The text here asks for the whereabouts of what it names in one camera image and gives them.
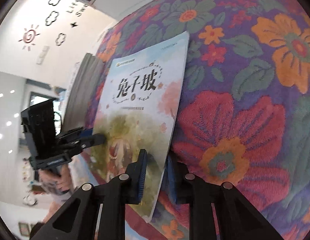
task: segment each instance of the book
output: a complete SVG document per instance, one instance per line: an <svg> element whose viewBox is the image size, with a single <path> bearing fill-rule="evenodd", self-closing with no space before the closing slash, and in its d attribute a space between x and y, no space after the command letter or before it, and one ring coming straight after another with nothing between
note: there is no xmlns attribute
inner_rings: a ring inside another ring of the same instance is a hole
<svg viewBox="0 0 310 240"><path fill-rule="evenodd" d="M188 32L112 61L93 133L107 143L91 148L94 170L110 181L147 151L142 201L132 208L149 222L164 174L181 96Z"/></svg>

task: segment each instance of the floral fabric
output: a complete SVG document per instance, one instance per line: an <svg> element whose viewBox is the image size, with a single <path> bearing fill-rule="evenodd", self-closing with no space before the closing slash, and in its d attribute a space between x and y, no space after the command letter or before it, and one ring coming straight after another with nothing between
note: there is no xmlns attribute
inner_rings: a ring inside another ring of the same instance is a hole
<svg viewBox="0 0 310 240"><path fill-rule="evenodd" d="M112 59L185 30L191 39L172 150L205 181L236 185L285 240L303 239L310 229L310 19L296 0L154 0L138 9L98 49L106 64L87 127ZM188 206L164 191L150 224L129 207L126 215L146 239L189 237Z"/></svg>

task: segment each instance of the sun decal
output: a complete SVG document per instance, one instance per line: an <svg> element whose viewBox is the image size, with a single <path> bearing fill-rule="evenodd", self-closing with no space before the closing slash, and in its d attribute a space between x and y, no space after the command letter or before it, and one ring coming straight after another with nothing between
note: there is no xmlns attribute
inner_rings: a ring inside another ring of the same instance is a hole
<svg viewBox="0 0 310 240"><path fill-rule="evenodd" d="M37 35L40 35L40 33L36 33L36 29L38 27L39 27L39 25L37 25L36 28L34 29L34 26L31 25L30 30L27 30L26 28L24 28L24 30L25 30L24 36L21 40L19 40L19 42L23 41L25 43L25 45L23 46L23 49L25 49L27 47L27 44L28 44L27 50L31 51L31 46L29 44L35 45L34 43L31 43L31 42L34 41L34 39Z"/></svg>

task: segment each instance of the silver bolt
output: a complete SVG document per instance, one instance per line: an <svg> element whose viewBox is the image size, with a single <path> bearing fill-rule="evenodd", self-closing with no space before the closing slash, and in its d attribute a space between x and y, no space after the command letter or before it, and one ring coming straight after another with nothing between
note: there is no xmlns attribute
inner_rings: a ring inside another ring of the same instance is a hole
<svg viewBox="0 0 310 240"><path fill-rule="evenodd" d="M92 185L90 185L90 184L88 184L88 183L86 183L86 184L84 184L84 185L82 186L82 189L85 190L85 191L88 191L88 190L90 190L91 188L92 188Z"/></svg>
<svg viewBox="0 0 310 240"><path fill-rule="evenodd" d="M195 179L195 175L192 174L192 173L188 173L188 174L185 175L185 178L188 179L188 180L193 180L193 179Z"/></svg>
<svg viewBox="0 0 310 240"><path fill-rule="evenodd" d="M126 174L126 173L123 173L123 174L121 174L121 175L119 176L119 179L120 179L120 180L127 180L128 178L129 178L129 175Z"/></svg>
<svg viewBox="0 0 310 240"><path fill-rule="evenodd" d="M225 182L223 183L223 187L226 189L231 189L233 187L233 184L231 184L230 182Z"/></svg>

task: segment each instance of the person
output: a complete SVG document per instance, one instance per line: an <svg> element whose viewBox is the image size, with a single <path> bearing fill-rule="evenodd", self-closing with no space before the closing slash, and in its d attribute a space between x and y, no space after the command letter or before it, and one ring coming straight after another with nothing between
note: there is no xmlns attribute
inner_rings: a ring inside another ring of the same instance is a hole
<svg viewBox="0 0 310 240"><path fill-rule="evenodd" d="M74 191L74 186L71 178L71 172L68 165L63 165L60 169L60 176L53 174L49 170L39 170L39 181L42 182L42 187L50 193L53 197L53 201L50 204L48 213L42 222L38 222L34 225L30 232L30 239L39 231L39 229L47 223L47 221L59 210L63 203L71 196L71 194L58 195L54 194L52 185L55 186L55 192L67 191L70 193Z"/></svg>

